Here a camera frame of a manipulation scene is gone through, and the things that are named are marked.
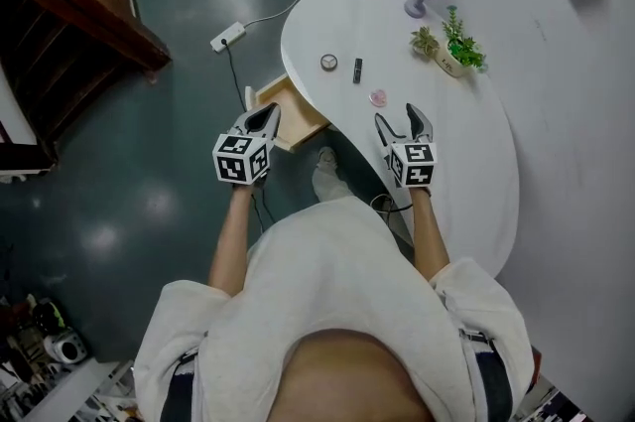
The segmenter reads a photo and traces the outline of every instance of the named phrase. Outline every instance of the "floor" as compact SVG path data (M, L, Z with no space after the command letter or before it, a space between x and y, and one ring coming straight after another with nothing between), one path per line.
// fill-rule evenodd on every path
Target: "floor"
M205 280L229 198L211 149L240 112L227 54L209 40L291 1L138 0L173 63L154 85L131 76L104 94L63 138L54 172L0 187L0 267L12 271L5 284L14 295L60 301L99 360L136 354L163 285ZM241 88L284 72L283 25L284 17L254 25L234 46ZM327 131L297 154L275 150L267 203L276 219L317 201L311 172L324 144L344 172L362 170L353 189L363 199L382 191L355 149ZM258 224L250 224L253 243ZM9 244L12 254L2 254Z

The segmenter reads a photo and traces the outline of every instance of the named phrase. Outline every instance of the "white shoe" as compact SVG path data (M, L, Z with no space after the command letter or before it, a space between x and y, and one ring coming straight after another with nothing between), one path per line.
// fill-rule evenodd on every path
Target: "white shoe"
M337 169L337 156L335 151L330 147L322 147L317 154L317 165L329 166L334 170Z

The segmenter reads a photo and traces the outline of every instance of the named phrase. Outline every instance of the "small plant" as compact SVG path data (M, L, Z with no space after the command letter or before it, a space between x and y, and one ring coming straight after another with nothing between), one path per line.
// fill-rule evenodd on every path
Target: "small plant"
M418 51L424 53L430 59L439 49L439 41L430 32L430 27L422 27L419 32L413 32L410 44Z
M447 48L452 56L463 66L482 68L485 55L480 52L480 47L471 37L466 37L463 32L463 21L456 17L456 7L449 6L449 21L444 22L444 31L447 35Z

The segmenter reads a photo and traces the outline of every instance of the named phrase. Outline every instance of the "potted plant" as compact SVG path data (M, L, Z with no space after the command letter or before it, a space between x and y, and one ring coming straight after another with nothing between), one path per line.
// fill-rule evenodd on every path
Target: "potted plant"
M412 34L413 38L410 40L410 44L413 47L413 51L432 59L439 49L439 41L430 32L430 27L422 27L418 32L413 32Z
M437 51L435 60L449 75L461 77L470 67L480 69L485 63L485 55L471 37L463 32L463 21L456 17L456 7L449 6L449 21L444 22L447 43Z

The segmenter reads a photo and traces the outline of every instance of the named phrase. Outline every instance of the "pink object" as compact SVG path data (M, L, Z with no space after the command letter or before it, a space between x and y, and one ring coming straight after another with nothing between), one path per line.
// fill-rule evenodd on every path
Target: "pink object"
M369 95L370 102L378 108L383 108L387 103L386 92L384 90L375 90Z

